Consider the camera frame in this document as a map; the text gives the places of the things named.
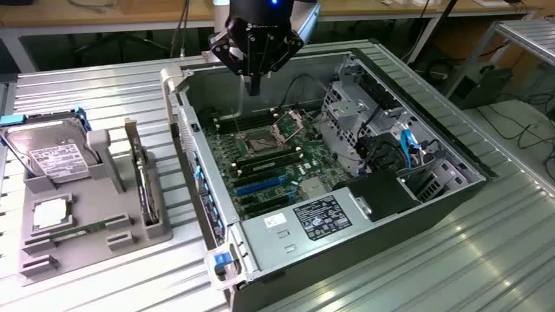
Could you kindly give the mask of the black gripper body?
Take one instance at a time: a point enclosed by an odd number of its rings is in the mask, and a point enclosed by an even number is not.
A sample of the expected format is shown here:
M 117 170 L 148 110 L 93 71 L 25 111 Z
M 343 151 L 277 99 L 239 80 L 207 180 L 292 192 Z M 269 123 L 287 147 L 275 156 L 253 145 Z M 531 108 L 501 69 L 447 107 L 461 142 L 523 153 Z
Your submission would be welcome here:
M 227 32 L 248 54 L 249 71 L 256 72 L 267 34 L 292 30 L 293 1 L 231 1 Z

